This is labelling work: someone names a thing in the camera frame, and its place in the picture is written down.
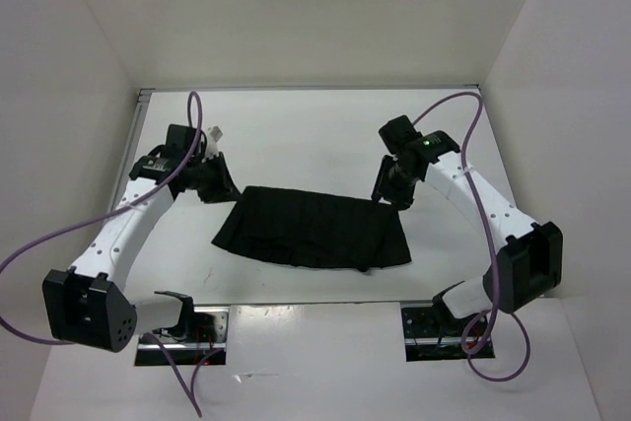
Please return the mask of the black pleated skirt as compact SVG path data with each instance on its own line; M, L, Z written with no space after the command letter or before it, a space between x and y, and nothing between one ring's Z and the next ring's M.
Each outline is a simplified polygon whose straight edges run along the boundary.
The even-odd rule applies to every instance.
M398 211L368 199L249 186L212 244L278 265L368 272L411 262Z

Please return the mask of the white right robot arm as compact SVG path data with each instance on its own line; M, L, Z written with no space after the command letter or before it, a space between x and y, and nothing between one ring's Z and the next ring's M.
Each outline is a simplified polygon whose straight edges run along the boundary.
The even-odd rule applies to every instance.
M483 275L433 298L437 331L456 334L467 318L492 310L512 314L560 284L561 230L552 222L539 224L515 207L469 163L464 147L450 135L424 135L406 115L390 120L379 135L388 153L382 158L373 200L406 210L422 181L486 238L494 258Z

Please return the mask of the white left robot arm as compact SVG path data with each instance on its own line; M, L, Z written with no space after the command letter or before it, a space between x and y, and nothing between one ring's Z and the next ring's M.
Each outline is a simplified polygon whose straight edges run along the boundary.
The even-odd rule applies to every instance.
M217 126L197 132L172 124L165 144L134 164L116 216L67 270L52 270L43 280L55 339L117 353L135 334L165 334L177 342L194 334L190 296L162 290L130 301L124 289L144 243L180 194L193 190L205 204L240 197L218 148L221 137Z

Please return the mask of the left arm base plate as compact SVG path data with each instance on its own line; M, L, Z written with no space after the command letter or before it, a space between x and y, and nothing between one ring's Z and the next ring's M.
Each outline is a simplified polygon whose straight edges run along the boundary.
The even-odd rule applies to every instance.
M142 335L136 348L136 367L161 367L168 364L158 339L177 366L223 366L227 358L230 308L196 306L185 329L153 329L153 337Z

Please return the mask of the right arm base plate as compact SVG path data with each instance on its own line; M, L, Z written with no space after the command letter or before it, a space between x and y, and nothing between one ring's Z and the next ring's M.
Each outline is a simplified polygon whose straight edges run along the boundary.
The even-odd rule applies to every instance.
M403 342L407 362L464 360L461 335L471 316L453 319L441 316L430 302L400 304Z

